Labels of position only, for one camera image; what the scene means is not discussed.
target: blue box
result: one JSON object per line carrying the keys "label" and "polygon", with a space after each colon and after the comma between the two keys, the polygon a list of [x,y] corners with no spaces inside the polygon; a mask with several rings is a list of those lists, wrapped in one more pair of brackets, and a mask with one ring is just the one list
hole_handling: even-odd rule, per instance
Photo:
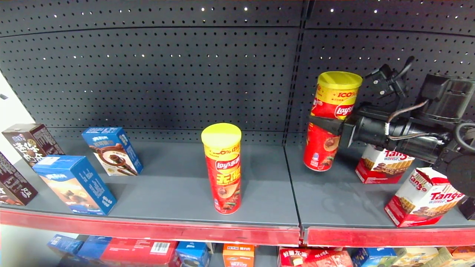
{"label": "blue box", "polygon": [[49,155],[33,169],[74,213],[107,215],[117,203],[84,156]]}
{"label": "blue box", "polygon": [[354,267],[390,267],[397,256],[393,248],[360,248],[351,260]]}
{"label": "blue box", "polygon": [[111,242],[110,237],[89,236],[77,253],[77,256],[87,260],[90,264],[104,265],[101,256]]}
{"label": "blue box", "polygon": [[210,254],[204,242],[180,242],[176,253],[182,267],[208,267]]}
{"label": "blue box", "polygon": [[60,257],[63,257],[64,255],[76,255],[83,244],[83,241],[74,238],[55,235],[53,239],[48,242],[47,246]]}
{"label": "blue box", "polygon": [[83,138],[109,176],[138,175],[143,166],[121,127],[91,127]]}

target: red box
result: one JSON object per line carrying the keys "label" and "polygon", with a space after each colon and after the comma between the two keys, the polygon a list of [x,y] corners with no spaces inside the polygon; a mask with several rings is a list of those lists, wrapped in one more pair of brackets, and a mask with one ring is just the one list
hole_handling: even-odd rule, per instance
{"label": "red box", "polygon": [[180,267],[177,241],[112,238],[101,260],[112,266]]}
{"label": "red box", "polygon": [[279,248],[278,267],[353,267],[346,250]]}
{"label": "red box", "polygon": [[384,210],[397,227],[438,222],[464,194],[447,177],[432,168],[417,168],[402,184]]}
{"label": "red box", "polygon": [[414,161],[406,154],[381,149],[372,144],[366,147],[355,170],[361,182],[398,183]]}

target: red chip canister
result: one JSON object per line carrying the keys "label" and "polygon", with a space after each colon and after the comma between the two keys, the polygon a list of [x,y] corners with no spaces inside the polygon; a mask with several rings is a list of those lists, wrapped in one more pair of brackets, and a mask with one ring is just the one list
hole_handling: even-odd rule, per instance
{"label": "red chip canister", "polygon": [[221,214],[241,206],[241,130],[232,124],[213,124],[201,133],[211,194]]}
{"label": "red chip canister", "polygon": [[[320,74],[310,115],[343,120],[352,112],[362,82],[361,76],[350,72],[329,71]],[[304,164],[318,172],[329,170],[339,143],[339,136],[309,123]]]}

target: pegboard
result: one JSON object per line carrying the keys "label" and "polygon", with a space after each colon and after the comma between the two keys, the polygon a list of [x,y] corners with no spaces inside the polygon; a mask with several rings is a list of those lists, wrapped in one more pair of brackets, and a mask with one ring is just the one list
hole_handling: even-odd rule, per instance
{"label": "pegboard", "polygon": [[[81,134],[86,128],[56,128],[49,131],[60,139],[82,139]],[[180,142],[200,143],[201,130],[154,130],[154,129],[126,129],[127,136],[132,140],[148,142]],[[244,144],[271,144],[281,145],[284,133],[244,131],[241,142]]]}
{"label": "pegboard", "polygon": [[298,27],[302,1],[3,1],[0,37],[137,27]]}
{"label": "pegboard", "polygon": [[373,29],[475,36],[475,1],[317,1],[307,29]]}
{"label": "pegboard", "polygon": [[283,131],[297,28],[154,28],[0,39],[1,70],[48,127]]}
{"label": "pegboard", "polygon": [[[420,32],[306,29],[289,132],[306,132],[316,81],[322,72],[341,70],[365,76],[383,64],[401,70],[406,59],[414,55],[416,60],[406,81],[409,90],[406,103],[411,104],[427,73],[473,76],[474,41],[473,37]],[[369,101],[382,106],[394,99],[390,96],[378,99],[380,95],[368,91],[368,87],[368,82],[360,87],[356,105]],[[468,107],[466,118],[475,118],[473,104]]]}

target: yellow lid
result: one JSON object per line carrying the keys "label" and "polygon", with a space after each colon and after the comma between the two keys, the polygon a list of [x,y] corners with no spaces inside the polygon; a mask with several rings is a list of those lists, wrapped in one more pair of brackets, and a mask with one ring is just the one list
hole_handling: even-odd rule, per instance
{"label": "yellow lid", "polygon": [[201,141],[208,147],[229,148],[241,141],[241,130],[232,124],[213,124],[201,132]]}
{"label": "yellow lid", "polygon": [[363,78],[345,71],[327,71],[318,76],[317,83],[330,89],[347,90],[361,86]]}

